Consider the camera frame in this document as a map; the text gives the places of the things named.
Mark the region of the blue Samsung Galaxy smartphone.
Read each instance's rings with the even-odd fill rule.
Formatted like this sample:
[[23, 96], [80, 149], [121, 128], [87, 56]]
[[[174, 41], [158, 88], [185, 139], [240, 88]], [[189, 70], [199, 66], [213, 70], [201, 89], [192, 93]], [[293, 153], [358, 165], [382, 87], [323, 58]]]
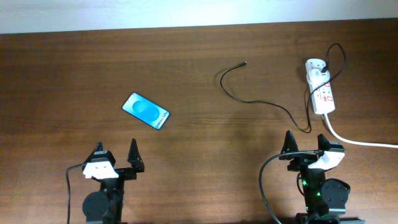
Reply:
[[170, 116], [169, 111], [138, 93], [132, 93], [123, 104], [122, 109], [157, 130], [162, 128]]

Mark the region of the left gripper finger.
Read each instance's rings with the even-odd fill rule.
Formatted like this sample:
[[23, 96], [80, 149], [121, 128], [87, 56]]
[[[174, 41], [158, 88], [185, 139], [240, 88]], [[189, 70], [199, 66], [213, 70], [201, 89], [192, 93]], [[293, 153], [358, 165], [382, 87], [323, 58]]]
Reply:
[[84, 163], [89, 163], [91, 162], [92, 159], [97, 158], [97, 156], [95, 155], [96, 152], [101, 152], [103, 151], [103, 144], [101, 142], [98, 142], [95, 146], [95, 148], [93, 149], [93, 151], [90, 153], [90, 155], [86, 158], [86, 160], [84, 161]]
[[131, 164], [131, 167], [136, 173], [144, 172], [145, 165], [139, 154], [137, 141], [134, 138], [132, 138], [131, 141], [127, 161]]

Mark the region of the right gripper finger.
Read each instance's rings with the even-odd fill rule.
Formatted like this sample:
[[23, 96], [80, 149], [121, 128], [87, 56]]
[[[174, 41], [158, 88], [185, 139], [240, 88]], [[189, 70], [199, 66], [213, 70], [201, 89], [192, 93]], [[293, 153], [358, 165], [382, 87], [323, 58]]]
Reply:
[[298, 151], [299, 151], [298, 145], [294, 138], [293, 132], [291, 130], [288, 130], [285, 134], [284, 145], [282, 146], [280, 153], [286, 154], [286, 153], [298, 152]]
[[318, 150], [319, 151], [329, 151], [331, 148], [331, 143], [323, 134], [317, 136]]

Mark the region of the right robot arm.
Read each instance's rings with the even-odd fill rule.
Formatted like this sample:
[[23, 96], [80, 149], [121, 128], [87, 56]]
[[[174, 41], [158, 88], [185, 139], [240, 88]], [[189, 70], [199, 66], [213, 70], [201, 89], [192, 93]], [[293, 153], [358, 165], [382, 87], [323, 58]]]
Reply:
[[351, 187], [342, 180], [327, 179], [325, 173], [335, 168], [345, 156], [344, 147], [328, 141], [323, 134], [317, 136], [318, 149], [299, 151], [292, 131], [285, 134], [280, 157], [289, 161], [287, 170], [297, 172], [302, 183], [306, 212], [298, 213], [295, 223], [339, 223], [346, 213], [345, 204]]

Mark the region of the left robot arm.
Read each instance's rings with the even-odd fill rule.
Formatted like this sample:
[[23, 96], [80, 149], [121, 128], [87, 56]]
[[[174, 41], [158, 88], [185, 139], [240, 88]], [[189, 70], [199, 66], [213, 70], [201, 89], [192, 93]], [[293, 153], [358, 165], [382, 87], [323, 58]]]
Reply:
[[116, 169], [112, 152], [104, 150], [101, 142], [85, 160], [83, 175], [100, 183], [99, 190], [83, 201], [82, 211], [87, 223], [121, 223], [124, 183], [137, 179], [137, 174], [145, 169], [135, 139], [131, 141], [127, 161], [129, 167]]

